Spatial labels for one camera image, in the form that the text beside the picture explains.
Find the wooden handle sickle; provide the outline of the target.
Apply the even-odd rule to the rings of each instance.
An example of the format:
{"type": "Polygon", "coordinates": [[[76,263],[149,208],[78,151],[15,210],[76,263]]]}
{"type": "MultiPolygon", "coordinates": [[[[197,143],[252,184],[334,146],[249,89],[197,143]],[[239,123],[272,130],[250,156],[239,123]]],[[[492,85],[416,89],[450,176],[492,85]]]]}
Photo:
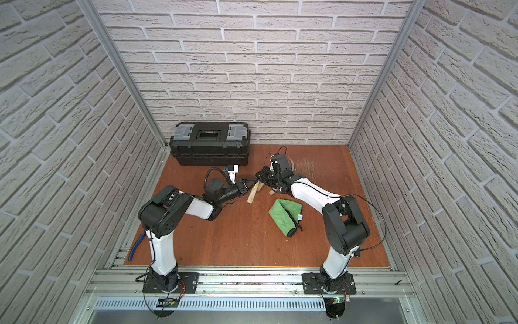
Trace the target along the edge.
{"type": "Polygon", "coordinates": [[[267,169],[270,169],[271,170],[271,184],[263,184],[261,183],[260,187],[258,188],[258,191],[261,191],[265,186],[268,186],[269,187],[269,191],[273,188],[273,189],[276,189],[273,185],[273,180],[275,179],[275,173],[274,173],[274,170],[273,170],[273,166],[272,166],[272,162],[271,162],[271,157],[273,156],[272,152],[268,152],[268,161],[270,162],[270,166],[266,166],[264,168],[267,168],[267,169]]]}
{"type": "MultiPolygon", "coordinates": [[[[287,159],[288,159],[289,166],[291,167],[291,169],[293,169],[294,168],[294,161],[291,158],[289,158],[289,157],[287,159]]],[[[283,194],[281,191],[273,189],[273,188],[269,192],[270,195],[274,195],[276,193],[283,194]]]]}
{"type": "Polygon", "coordinates": [[[252,204],[254,202],[254,199],[255,199],[255,196],[256,196],[256,193],[258,191],[258,188],[260,187],[261,185],[261,182],[260,181],[257,181],[255,183],[255,185],[252,186],[252,189],[248,195],[248,198],[247,198],[247,203],[248,204],[252,204]]]}

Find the green rag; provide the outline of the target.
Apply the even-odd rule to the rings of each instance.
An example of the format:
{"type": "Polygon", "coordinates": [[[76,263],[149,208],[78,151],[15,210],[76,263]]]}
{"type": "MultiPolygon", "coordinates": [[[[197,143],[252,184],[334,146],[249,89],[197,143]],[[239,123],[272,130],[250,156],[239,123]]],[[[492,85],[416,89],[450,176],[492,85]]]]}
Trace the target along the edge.
{"type": "Polygon", "coordinates": [[[298,202],[277,199],[268,214],[286,237],[291,238],[298,230],[303,232],[302,205],[298,202]]]}

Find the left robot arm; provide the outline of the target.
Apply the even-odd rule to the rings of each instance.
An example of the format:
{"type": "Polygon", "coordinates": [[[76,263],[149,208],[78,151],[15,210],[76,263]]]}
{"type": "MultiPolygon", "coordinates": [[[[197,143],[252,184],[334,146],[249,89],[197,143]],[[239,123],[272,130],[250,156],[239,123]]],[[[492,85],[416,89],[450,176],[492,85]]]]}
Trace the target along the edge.
{"type": "Polygon", "coordinates": [[[213,221],[222,212],[224,204],[245,196],[256,182],[256,179],[205,180],[205,193],[201,197],[168,185],[144,204],[138,218],[150,243],[152,261],[148,274],[151,278],[162,281],[163,286],[174,285],[178,280],[173,234],[183,216],[213,221]]]}

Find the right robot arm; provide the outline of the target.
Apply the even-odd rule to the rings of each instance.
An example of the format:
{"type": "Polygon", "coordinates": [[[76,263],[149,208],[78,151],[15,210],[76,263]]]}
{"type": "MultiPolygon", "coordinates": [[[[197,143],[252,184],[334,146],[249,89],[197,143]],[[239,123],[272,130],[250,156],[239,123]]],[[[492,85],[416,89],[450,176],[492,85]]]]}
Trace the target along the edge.
{"type": "Polygon", "coordinates": [[[256,177],[274,191],[305,202],[323,217],[326,238],[330,244],[328,256],[321,266],[321,278],[330,282],[341,279],[360,247],[370,236],[370,228],[360,205],[352,194],[338,195],[313,184],[292,170],[287,157],[275,154],[271,165],[264,166],[256,177]]]}

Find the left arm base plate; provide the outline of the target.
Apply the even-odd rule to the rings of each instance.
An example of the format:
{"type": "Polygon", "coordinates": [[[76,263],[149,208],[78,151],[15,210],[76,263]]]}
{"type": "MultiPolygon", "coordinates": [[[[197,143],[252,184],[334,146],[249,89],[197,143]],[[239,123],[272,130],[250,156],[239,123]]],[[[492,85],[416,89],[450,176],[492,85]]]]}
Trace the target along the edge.
{"type": "Polygon", "coordinates": [[[186,294],[194,294],[200,274],[197,272],[180,272],[169,275],[159,275],[153,270],[145,276],[143,291],[145,294],[159,294],[170,292],[179,294],[185,289],[186,294]]]}

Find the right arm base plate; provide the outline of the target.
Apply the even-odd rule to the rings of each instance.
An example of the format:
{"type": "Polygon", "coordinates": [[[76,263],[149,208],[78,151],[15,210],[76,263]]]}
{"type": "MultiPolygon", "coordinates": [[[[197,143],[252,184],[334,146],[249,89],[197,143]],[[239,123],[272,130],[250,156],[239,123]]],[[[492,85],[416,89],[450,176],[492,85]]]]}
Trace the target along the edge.
{"type": "Polygon", "coordinates": [[[345,272],[335,279],[330,279],[327,274],[304,273],[302,274],[302,286],[304,294],[322,294],[324,296],[357,294],[353,275],[349,272],[345,272]]]}

